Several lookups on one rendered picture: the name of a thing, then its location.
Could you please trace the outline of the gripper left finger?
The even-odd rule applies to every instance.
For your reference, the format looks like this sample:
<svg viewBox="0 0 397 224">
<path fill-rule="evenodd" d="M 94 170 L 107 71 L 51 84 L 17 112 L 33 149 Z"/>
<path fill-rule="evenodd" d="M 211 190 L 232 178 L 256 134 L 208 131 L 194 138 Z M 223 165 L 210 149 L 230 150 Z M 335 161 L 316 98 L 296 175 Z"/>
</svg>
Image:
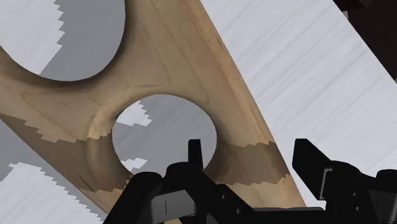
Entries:
<svg viewBox="0 0 397 224">
<path fill-rule="evenodd" d="M 203 172 L 198 139 L 188 141 L 188 160 L 168 166 L 166 175 L 134 175 L 103 224 L 264 224 L 263 218 L 224 184 Z"/>
</svg>

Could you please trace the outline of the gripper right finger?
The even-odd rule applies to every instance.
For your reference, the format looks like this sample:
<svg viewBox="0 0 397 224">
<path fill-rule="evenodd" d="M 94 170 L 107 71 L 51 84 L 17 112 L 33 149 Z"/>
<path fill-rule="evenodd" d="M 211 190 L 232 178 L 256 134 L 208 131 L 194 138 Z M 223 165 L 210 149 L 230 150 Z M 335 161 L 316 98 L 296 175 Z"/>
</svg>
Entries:
<svg viewBox="0 0 397 224">
<path fill-rule="evenodd" d="M 397 224 L 397 170 L 374 177 L 357 167 L 329 159 L 308 139 L 295 139 L 292 167 L 338 224 Z"/>
</svg>

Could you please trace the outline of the wooden object with round holes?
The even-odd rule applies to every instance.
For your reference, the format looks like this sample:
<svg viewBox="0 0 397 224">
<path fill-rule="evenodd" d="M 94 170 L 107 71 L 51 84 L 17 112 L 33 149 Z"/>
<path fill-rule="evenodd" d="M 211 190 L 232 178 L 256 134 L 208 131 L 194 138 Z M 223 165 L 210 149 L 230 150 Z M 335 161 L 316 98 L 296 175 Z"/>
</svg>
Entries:
<svg viewBox="0 0 397 224">
<path fill-rule="evenodd" d="M 81 81 L 29 74 L 0 50 L 0 120 L 104 211 L 131 175 L 111 144 L 117 114 L 154 94 L 201 107 L 218 143 L 205 173 L 250 206 L 301 207 L 302 196 L 200 0 L 108 0 L 123 34 L 111 62 Z"/>
</svg>

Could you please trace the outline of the dark brown furniture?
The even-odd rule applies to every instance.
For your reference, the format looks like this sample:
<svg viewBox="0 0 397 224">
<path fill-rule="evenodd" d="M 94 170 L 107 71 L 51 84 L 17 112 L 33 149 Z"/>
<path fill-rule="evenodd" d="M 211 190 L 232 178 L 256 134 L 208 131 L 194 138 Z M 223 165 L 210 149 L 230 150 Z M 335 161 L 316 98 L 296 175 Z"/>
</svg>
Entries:
<svg viewBox="0 0 397 224">
<path fill-rule="evenodd" d="M 332 0 L 397 82 L 397 0 Z"/>
</svg>

